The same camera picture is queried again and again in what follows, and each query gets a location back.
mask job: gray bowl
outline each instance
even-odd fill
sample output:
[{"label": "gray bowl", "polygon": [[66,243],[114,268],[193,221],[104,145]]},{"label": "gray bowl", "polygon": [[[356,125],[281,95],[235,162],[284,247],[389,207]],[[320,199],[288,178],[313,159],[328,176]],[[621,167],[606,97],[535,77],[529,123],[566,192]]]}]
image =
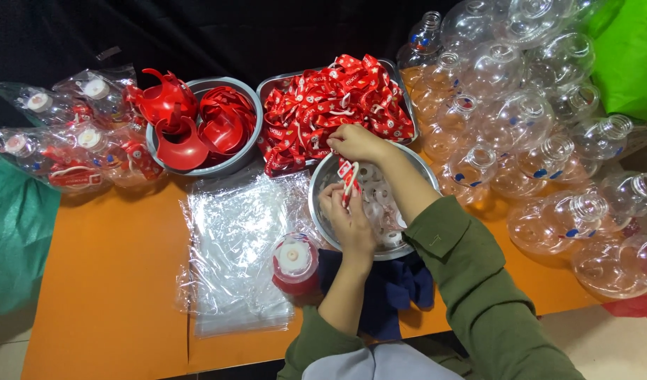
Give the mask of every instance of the gray bowl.
[{"label": "gray bowl", "polygon": [[[427,165],[427,163],[410,148],[396,144],[395,142],[392,143],[403,152],[422,177],[424,177],[424,179],[426,179],[427,182],[429,182],[431,186],[440,193],[440,190],[438,189],[438,180],[436,180],[436,176],[429,168],[429,165]],[[340,180],[340,177],[337,176],[337,169],[339,167],[337,156],[333,156],[331,153],[321,161],[317,169],[314,171],[309,183],[309,213],[311,214],[314,224],[321,235],[323,235],[328,243],[341,250],[342,248],[340,247],[340,242],[335,236],[335,231],[333,231],[330,221],[321,214],[321,207],[319,205],[319,193],[321,190],[331,183],[335,183]],[[414,248],[403,241],[401,241],[398,246],[392,248],[378,246],[375,250],[375,261],[393,260],[410,254],[413,250]]]},{"label": "gray bowl", "polygon": [[255,142],[258,140],[260,130],[262,129],[262,104],[260,104],[258,95],[246,83],[237,81],[236,79],[230,78],[228,76],[197,79],[195,81],[186,82],[185,84],[190,88],[190,90],[192,90],[194,96],[196,96],[197,100],[199,101],[201,101],[201,98],[207,91],[218,86],[228,86],[241,93],[246,97],[248,102],[253,106],[253,109],[255,110],[256,123],[253,135],[246,143],[246,146],[243,147],[243,149],[241,149],[239,153],[236,153],[234,157],[226,160],[222,164],[211,166],[210,168],[182,171],[169,168],[166,164],[164,164],[157,158],[157,148],[159,146],[159,141],[157,140],[157,134],[154,133],[154,126],[148,124],[145,137],[148,143],[148,150],[152,154],[154,160],[157,161],[157,163],[164,169],[167,169],[170,172],[191,177],[225,177],[234,174],[246,167],[252,161],[255,150],[257,149],[255,148]]}]

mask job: orange table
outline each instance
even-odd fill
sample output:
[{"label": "orange table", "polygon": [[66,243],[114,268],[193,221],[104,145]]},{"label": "orange table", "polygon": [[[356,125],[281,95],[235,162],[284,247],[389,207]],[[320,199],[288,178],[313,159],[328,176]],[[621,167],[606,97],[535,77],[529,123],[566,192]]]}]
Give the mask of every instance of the orange table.
[{"label": "orange table", "polygon": [[[83,204],[63,197],[23,380],[153,380],[284,357],[300,330],[299,311],[287,331],[197,340],[194,319],[176,310],[175,278],[188,263],[179,205],[186,180],[173,177],[145,197],[118,189]],[[599,303],[564,255],[531,260],[518,251],[506,232],[504,202],[476,206],[470,211],[494,234],[506,268],[540,315]],[[401,312],[400,323],[404,337],[449,329],[438,296],[427,312]]]}]

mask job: teal fabric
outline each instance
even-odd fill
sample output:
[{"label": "teal fabric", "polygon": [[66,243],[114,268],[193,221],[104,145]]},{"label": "teal fabric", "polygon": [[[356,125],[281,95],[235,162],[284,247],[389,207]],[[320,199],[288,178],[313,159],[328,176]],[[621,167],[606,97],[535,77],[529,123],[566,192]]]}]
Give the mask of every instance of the teal fabric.
[{"label": "teal fabric", "polygon": [[0,315],[37,300],[61,194],[0,160]]}]

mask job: olive green jacket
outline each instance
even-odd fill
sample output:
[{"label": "olive green jacket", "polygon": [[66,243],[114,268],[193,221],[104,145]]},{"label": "olive green jacket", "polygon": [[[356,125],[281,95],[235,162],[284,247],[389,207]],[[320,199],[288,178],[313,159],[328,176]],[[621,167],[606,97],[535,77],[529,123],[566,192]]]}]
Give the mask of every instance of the olive green jacket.
[{"label": "olive green jacket", "polygon": [[[532,301],[513,284],[494,236],[453,196],[432,203],[404,231],[404,238],[433,275],[448,323],[471,355],[476,378],[583,380],[547,339]],[[337,331],[316,308],[306,307],[302,329],[286,351],[278,378],[300,379],[314,361],[361,348],[359,337]],[[448,367],[448,362],[452,360],[441,364]],[[450,369],[466,375],[461,368]]]}]

